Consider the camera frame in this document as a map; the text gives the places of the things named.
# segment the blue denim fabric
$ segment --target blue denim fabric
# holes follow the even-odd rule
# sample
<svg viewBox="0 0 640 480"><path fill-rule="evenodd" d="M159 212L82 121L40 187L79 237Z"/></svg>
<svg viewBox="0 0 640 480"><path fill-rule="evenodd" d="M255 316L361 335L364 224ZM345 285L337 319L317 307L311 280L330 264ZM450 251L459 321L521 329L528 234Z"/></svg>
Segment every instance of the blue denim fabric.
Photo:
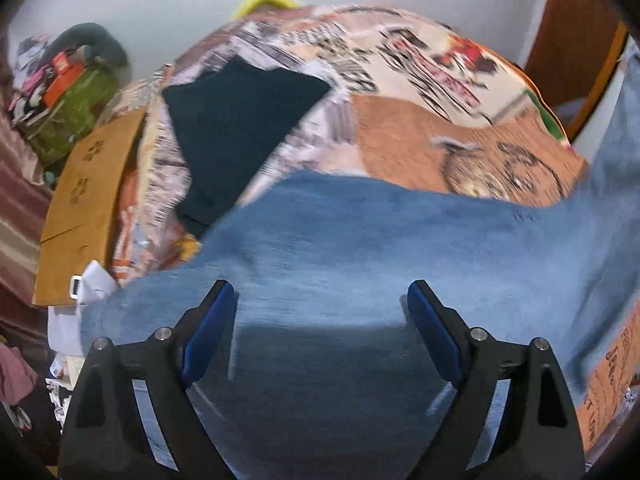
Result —
<svg viewBox="0 0 640 480"><path fill-rule="evenodd" d="M639 205L633 59L593 168L563 202L527 208L297 173L225 216L192 262L88 308L83 344L143 340L173 326L214 280L229 280L239 293L235 328L190 398L234 472L402 479L452 397L407 321L408 285L425 279L495 338L547 338L579 402L633 305ZM505 396L502 384L475 461L486 457ZM148 401L140 404L148 422ZM157 428L149 437L162 447Z"/></svg>

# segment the white cloth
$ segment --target white cloth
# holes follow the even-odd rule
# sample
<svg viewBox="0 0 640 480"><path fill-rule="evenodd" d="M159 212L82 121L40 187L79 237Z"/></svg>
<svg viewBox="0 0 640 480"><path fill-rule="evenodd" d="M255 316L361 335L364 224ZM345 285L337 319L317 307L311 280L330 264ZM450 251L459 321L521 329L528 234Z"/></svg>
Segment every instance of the white cloth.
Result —
<svg viewBox="0 0 640 480"><path fill-rule="evenodd" d="M92 260L80 277L76 304L49 307L47 321L49 347L63 355L82 357L80 344L82 312L87 305L107 298L116 290L118 290L116 281L101 264Z"/></svg>

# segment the paw print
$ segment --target paw print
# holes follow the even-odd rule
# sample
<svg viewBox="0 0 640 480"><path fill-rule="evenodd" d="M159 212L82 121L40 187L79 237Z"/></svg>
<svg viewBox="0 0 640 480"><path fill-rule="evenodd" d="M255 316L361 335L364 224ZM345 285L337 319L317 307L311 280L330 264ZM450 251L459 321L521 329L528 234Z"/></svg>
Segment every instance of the paw print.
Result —
<svg viewBox="0 0 640 480"><path fill-rule="evenodd" d="M76 183L76 187L73 188L73 191L71 192L71 203L72 204L77 204L78 200L80 199L80 197L82 195L84 195L84 192L86 191L86 183L89 181L88 178L79 178L78 182Z"/></svg>
<svg viewBox="0 0 640 480"><path fill-rule="evenodd" d="M86 152L86 155L82 160L84 160L85 162L90 162L92 158L94 158L94 156L96 156L98 153L102 151L103 144L104 144L103 140L96 140L94 142L94 145L88 149L88 151Z"/></svg>

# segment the brown fabric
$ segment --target brown fabric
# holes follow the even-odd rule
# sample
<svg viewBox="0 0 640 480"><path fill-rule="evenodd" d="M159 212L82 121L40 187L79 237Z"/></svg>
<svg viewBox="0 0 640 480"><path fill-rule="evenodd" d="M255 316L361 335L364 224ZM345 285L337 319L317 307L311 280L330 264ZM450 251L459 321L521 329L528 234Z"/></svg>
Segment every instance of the brown fabric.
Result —
<svg viewBox="0 0 640 480"><path fill-rule="evenodd" d="M50 364L47 313L31 307L50 190L33 150L11 127L13 76L0 38L0 332L39 373Z"/></svg>
<svg viewBox="0 0 640 480"><path fill-rule="evenodd" d="M584 161L526 108L487 128L456 126L405 100L353 95L368 174L409 189L545 206L568 195Z"/></svg>
<svg viewBox="0 0 640 480"><path fill-rule="evenodd" d="M6 113L13 78L0 39L0 285L31 304L40 252L40 232L50 192L33 150L12 128Z"/></svg>

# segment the metal bolt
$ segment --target metal bolt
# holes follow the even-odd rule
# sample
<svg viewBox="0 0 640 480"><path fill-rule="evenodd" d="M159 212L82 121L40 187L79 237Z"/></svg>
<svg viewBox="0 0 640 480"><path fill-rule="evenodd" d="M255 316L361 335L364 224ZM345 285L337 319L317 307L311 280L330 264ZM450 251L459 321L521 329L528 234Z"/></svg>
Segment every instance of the metal bolt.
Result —
<svg viewBox="0 0 640 480"><path fill-rule="evenodd" d="M489 334L486 332L486 330L478 326L472 328L470 334L471 339L475 339L476 341L484 341L485 339L487 339L487 337L489 337Z"/></svg>
<svg viewBox="0 0 640 480"><path fill-rule="evenodd" d="M156 339L160 341L164 341L165 339L169 339L171 337L172 331L169 327L163 326L154 332L154 336Z"/></svg>
<svg viewBox="0 0 640 480"><path fill-rule="evenodd" d="M98 339L96 339L94 341L94 348L96 350L103 350L103 349L107 348L108 344L109 344L109 338L108 337L99 337Z"/></svg>
<svg viewBox="0 0 640 480"><path fill-rule="evenodd" d="M538 350L549 350L549 341L543 337L537 337L533 340L533 346Z"/></svg>

